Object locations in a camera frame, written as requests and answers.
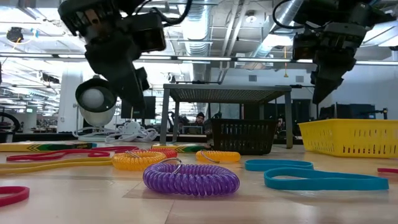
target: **white ball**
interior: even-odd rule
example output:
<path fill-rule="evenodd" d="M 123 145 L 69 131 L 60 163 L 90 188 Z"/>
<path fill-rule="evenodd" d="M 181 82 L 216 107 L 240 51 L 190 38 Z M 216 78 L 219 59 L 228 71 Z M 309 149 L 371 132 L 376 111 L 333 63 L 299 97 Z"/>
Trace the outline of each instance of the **white ball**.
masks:
<path fill-rule="evenodd" d="M 97 89 L 88 89 L 81 96 L 82 103 L 89 108 L 99 108 L 104 103 L 104 95 Z"/>

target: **red rubber band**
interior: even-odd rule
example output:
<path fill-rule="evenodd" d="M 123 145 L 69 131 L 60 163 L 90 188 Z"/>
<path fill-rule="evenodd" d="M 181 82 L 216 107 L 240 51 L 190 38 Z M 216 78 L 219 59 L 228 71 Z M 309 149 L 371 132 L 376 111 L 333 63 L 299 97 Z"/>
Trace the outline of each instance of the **red rubber band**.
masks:
<path fill-rule="evenodd" d="M 115 153 L 122 153 L 131 150 L 139 150 L 139 148 L 137 146 L 111 146 L 111 147 L 95 147 L 92 150 L 113 151 Z"/>
<path fill-rule="evenodd" d="M 377 168 L 378 172 L 390 172 L 393 174 L 398 174 L 398 169 L 391 169 L 391 168 Z"/>
<path fill-rule="evenodd" d="M 108 157 L 110 153 L 103 151 L 93 151 L 88 149 L 65 149 L 53 152 L 45 152 L 32 155 L 8 156 L 7 161 L 46 161 L 60 159 L 68 154 L 87 153 L 88 157 Z"/>
<path fill-rule="evenodd" d="M 162 152 L 163 154 L 166 155 L 167 158 L 176 158 L 177 157 L 177 152 L 173 149 L 169 149 L 169 148 L 155 148 L 155 149 L 148 149 L 148 150 L 134 150 L 134 151 L 141 151 L 141 152 Z"/>
<path fill-rule="evenodd" d="M 0 194 L 12 194 L 6 197 L 0 197 L 0 207 L 21 202 L 29 198 L 29 191 L 28 187 L 0 187 Z"/>

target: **blue rubber band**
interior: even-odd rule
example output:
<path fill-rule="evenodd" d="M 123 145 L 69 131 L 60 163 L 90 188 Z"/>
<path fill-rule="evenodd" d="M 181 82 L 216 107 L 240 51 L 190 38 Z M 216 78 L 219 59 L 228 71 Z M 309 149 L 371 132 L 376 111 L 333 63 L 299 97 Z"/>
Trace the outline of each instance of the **blue rubber band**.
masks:
<path fill-rule="evenodd" d="M 274 179 L 291 176 L 306 179 Z M 265 171 L 267 187 L 277 190 L 388 190 L 386 178 L 362 174 L 344 174 L 298 168 L 276 168 Z"/>
<path fill-rule="evenodd" d="M 313 169 L 312 162 L 292 161 L 283 159 L 253 159 L 244 163 L 244 168 L 249 171 L 267 171 L 269 169 L 291 167 Z"/>

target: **wooden table surface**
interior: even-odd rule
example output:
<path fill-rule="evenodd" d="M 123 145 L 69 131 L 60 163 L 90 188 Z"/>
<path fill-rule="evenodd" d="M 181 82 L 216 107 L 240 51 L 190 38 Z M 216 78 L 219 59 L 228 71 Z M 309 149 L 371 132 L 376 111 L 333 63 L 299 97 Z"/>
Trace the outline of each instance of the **wooden table surface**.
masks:
<path fill-rule="evenodd" d="M 16 154 L 2 152 L 0 162 Z M 178 157 L 184 164 L 203 164 L 194 154 Z M 220 164 L 239 176 L 241 186 L 233 195 L 203 198 L 158 194 L 146 188 L 142 172 L 112 166 L 7 175 L 0 176 L 0 186 L 30 187 L 30 199 L 1 207 L 0 223 L 398 223 L 397 174 L 383 175 L 390 180 L 386 191 L 280 191 L 265 187 L 263 172 L 244 170 L 243 162 L 255 158 L 305 160 L 318 170 L 369 175 L 378 175 L 378 167 L 398 168 L 395 159 L 347 159 L 304 152 L 303 146 L 274 147 L 267 156 Z"/>

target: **purple spiral keychain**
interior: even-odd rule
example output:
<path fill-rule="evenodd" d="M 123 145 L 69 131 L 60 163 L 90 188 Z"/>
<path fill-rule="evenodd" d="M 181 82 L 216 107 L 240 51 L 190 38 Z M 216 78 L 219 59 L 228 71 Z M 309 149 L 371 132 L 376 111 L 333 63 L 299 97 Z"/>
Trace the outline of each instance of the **purple spiral keychain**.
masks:
<path fill-rule="evenodd" d="M 180 164 L 164 164 L 169 160 Z M 181 163 L 170 158 L 149 166 L 143 175 L 145 185 L 160 193 L 194 196 L 231 194 L 239 189 L 238 176 L 224 167 Z"/>

